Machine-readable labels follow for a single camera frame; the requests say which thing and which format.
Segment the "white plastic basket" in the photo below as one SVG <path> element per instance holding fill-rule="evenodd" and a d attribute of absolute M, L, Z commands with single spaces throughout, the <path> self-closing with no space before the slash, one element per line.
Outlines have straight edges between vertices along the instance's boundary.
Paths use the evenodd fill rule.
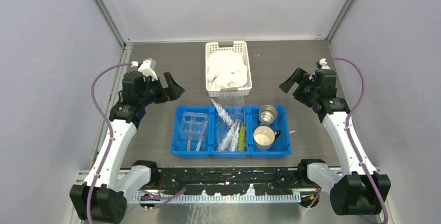
<path fill-rule="evenodd" d="M 206 43 L 205 87 L 209 97 L 219 97 L 224 90 L 249 95 L 252 78 L 245 41 Z"/>

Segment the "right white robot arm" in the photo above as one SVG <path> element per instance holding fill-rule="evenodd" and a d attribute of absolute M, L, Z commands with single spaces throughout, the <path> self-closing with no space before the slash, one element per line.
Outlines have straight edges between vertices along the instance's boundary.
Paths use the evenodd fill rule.
<path fill-rule="evenodd" d="M 378 215 L 391 187 L 386 174 L 380 174 L 367 158 L 355 132 L 351 131 L 350 108 L 337 97 L 336 72 L 317 69 L 309 74 L 297 68 L 280 89 L 287 93 L 297 83 L 293 97 L 317 114 L 331 137 L 341 172 L 330 169 L 321 159 L 302 159 L 297 182 L 304 188 L 316 184 L 330 196 L 337 215 Z"/>

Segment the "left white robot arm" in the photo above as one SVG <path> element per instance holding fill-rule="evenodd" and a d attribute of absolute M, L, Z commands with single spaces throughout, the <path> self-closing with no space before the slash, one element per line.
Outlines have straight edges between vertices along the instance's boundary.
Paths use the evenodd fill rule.
<path fill-rule="evenodd" d="M 163 75 L 166 87 L 139 71 L 124 74 L 119 99 L 105 117 L 108 131 L 102 150 L 82 184 L 73 185 L 70 190 L 70 199 L 81 220 L 120 223 L 129 199 L 142 187 L 152 190 L 159 185 L 158 168 L 152 161 L 138 161 L 121 179 L 118 175 L 146 106 L 177 100 L 185 91 L 170 72 Z"/>

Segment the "blue three-compartment bin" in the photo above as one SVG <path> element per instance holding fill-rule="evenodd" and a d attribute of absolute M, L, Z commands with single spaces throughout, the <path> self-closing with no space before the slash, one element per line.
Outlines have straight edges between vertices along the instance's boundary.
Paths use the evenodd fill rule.
<path fill-rule="evenodd" d="M 175 111 L 171 155 L 181 159 L 282 159 L 291 155 L 284 106 L 275 106 L 270 125 L 276 138 L 269 146 L 258 143 L 259 106 L 178 106 Z"/>

